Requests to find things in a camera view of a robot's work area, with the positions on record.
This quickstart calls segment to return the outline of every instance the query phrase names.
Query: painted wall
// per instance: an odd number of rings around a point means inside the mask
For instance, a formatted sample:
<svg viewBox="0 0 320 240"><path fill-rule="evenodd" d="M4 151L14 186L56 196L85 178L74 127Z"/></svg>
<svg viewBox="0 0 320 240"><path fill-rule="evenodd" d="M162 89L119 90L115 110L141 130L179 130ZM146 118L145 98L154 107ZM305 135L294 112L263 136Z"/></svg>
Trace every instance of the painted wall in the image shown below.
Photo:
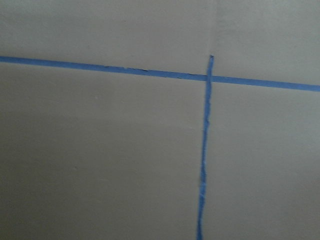
<svg viewBox="0 0 320 240"><path fill-rule="evenodd" d="M0 55L319 85L318 0L3 0ZM196 237L205 84L0 63L4 239ZM319 239L317 92L214 83L204 239Z"/></svg>

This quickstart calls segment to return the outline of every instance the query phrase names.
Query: blue line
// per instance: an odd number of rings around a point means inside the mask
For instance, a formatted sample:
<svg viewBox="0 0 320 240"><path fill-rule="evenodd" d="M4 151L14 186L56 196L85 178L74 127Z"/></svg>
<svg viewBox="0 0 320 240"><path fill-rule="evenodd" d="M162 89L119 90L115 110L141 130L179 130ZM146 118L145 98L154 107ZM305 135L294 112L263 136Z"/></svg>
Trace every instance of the blue line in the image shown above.
<svg viewBox="0 0 320 240"><path fill-rule="evenodd" d="M12 63L12 64L46 66L46 67L55 67L55 68L66 68L66 69L81 69L81 70L99 71L99 72L108 72L108 73L134 74L134 75L173 78L173 79L187 79L187 80L196 80L196 81L206 80L206 75L190 74L190 73L183 73L183 72L144 70L144 69L136 69L136 68L125 68L120 66L104 66L104 65L86 64L86 63L41 60L41 59L11 57L11 56L0 56L0 62Z"/></svg>
<svg viewBox="0 0 320 240"><path fill-rule="evenodd" d="M257 79L246 79L246 78L237 78L237 77L228 77L228 76L213 76L212 81L215 83L240 84L240 85L278 88L278 89L293 89L293 90L320 92L320 85L310 85L310 84L292 83L292 82L283 82L283 81L257 80Z"/></svg>
<svg viewBox="0 0 320 240"><path fill-rule="evenodd" d="M198 207L198 219L196 239L203 239L203 214L206 203L206 189L207 189L207 171L206 171L206 156L208 145L208 130L209 130L209 117L211 110L211 92L212 92L212 70L214 67L214 56L210 56L209 65L206 73L205 82L205 98L204 98L204 116L203 116L203 136L202 136L202 149L201 149L201 172L200 172L200 191L199 191L199 207Z"/></svg>
<svg viewBox="0 0 320 240"><path fill-rule="evenodd" d="M125 68L120 66L104 66L104 65L96 65L96 64L41 60L41 59L11 57L11 56L0 56L0 63L1 62L12 63L12 64L46 66L46 67L55 67L55 68L66 68L66 69L81 69L81 70L99 71L99 72L108 72L108 73L133 74L133 75L153 76L153 77L161 77L161 78L186 79L186 80L196 80L196 81L203 81L203 82L206 81L207 79L206 75L191 74L191 73L184 73L184 72L144 70L144 69L137 69L137 68ZM250 86L259 86L259 87L320 92L320 85L311 85L311 84L303 84L303 83L247 79L247 78L237 78L237 77L228 77L228 76L213 76L212 81L215 83L240 84L240 85L250 85Z"/></svg>

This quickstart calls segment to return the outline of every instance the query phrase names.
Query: horizontal tape strip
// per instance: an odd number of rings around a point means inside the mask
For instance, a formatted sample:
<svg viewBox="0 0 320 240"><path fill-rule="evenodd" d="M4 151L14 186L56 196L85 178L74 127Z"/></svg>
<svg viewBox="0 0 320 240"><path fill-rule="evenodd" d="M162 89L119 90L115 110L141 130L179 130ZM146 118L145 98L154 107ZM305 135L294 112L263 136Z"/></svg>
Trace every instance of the horizontal tape strip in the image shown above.
<svg viewBox="0 0 320 240"><path fill-rule="evenodd" d="M104 66L104 65L96 65L96 64L41 60L41 59L11 57L11 56L0 56L0 62L12 63L12 64L46 66L46 67L55 67L55 68L81 69L81 70L99 71L99 72L108 72L108 73L133 74L133 75L152 76L152 77L161 77L161 78L186 79L186 80L196 80L196 81L206 81L207 79L206 75L191 74L191 73L184 73L184 72L144 70L144 69L137 69L137 68L125 68L120 66ZM320 85L311 85L311 84L303 84L303 83L247 79L247 78L237 78L237 77L228 77L228 76L213 76L212 81L215 83L240 84L240 85L259 86L259 87L268 87L268 88L320 92Z"/></svg>

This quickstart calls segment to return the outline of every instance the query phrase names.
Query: vertical tape strip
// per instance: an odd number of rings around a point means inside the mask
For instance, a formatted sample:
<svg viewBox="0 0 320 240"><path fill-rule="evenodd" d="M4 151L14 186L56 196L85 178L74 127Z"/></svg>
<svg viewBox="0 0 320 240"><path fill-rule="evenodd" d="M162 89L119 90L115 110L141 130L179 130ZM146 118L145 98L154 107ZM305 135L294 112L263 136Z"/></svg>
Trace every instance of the vertical tape strip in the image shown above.
<svg viewBox="0 0 320 240"><path fill-rule="evenodd" d="M200 190L199 190L199 206L198 206L198 219L196 240L203 240L203 214L206 202L206 188L207 188L207 171L206 171L206 156L208 145L208 130L209 130L209 117L211 110L211 92L212 92L212 71L214 67L214 56L210 56L209 65L206 72L205 82L205 99L204 99L204 117L203 117L203 136L202 136L202 150L201 150L201 170L200 170Z"/></svg>

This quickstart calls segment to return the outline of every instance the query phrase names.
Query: wall surface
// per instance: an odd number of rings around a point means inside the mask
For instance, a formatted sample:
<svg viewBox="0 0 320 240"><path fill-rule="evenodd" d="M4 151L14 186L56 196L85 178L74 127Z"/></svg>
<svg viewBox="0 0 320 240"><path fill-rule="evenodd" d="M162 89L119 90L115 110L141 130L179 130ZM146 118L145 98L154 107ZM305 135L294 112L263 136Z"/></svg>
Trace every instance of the wall surface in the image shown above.
<svg viewBox="0 0 320 240"><path fill-rule="evenodd" d="M0 56L320 85L318 0L2 0ZM205 83L0 63L0 236L196 237ZM320 95L214 83L204 239L318 240Z"/></svg>

